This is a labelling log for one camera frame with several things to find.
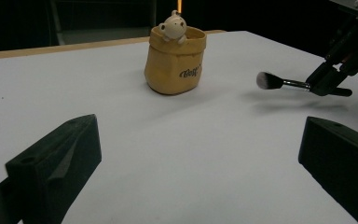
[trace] white tabletop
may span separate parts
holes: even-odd
[[[68,119],[97,116],[103,160],[63,223],[356,223],[298,163],[307,116],[358,131],[351,97],[260,90],[304,81],[323,58],[247,32],[207,37],[199,86],[147,86],[148,43],[0,59],[5,163]]]

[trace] bear figurine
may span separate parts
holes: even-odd
[[[186,40],[186,21],[178,14],[177,10],[158,26],[159,30],[164,34],[165,41],[177,40],[179,44],[183,44]]]

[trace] brush handle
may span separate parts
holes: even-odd
[[[351,96],[352,91],[349,89],[343,89],[343,88],[335,88],[332,92],[330,92],[330,95],[337,95],[337,96]]]

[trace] makeup brush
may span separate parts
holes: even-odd
[[[305,82],[283,79],[267,72],[260,72],[256,79],[257,86],[263,90],[290,89],[309,91],[310,84]]]

